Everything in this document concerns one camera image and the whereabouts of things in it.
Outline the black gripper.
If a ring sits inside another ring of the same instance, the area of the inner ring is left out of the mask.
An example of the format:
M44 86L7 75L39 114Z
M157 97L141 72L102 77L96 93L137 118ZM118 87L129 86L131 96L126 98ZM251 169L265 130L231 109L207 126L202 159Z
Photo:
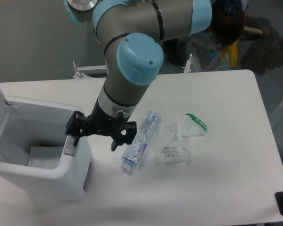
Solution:
M101 135L111 136L111 150L115 151L123 144L130 145L137 133L135 121L128 122L122 108L117 108L113 116L108 115L96 101L91 114L86 117L80 111L74 111L66 124L66 135L73 138L73 143L78 144L79 139L84 136Z

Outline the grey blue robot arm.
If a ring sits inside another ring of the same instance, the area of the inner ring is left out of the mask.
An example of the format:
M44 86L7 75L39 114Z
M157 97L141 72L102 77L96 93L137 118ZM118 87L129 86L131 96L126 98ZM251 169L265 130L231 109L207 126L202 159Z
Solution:
M203 31L211 19L208 0L153 0L141 6L129 6L125 0L99 1L92 22L107 77L91 114L75 111L67 122L73 145L94 134L111 137L112 150L131 144L137 126L130 116L164 61L160 42Z

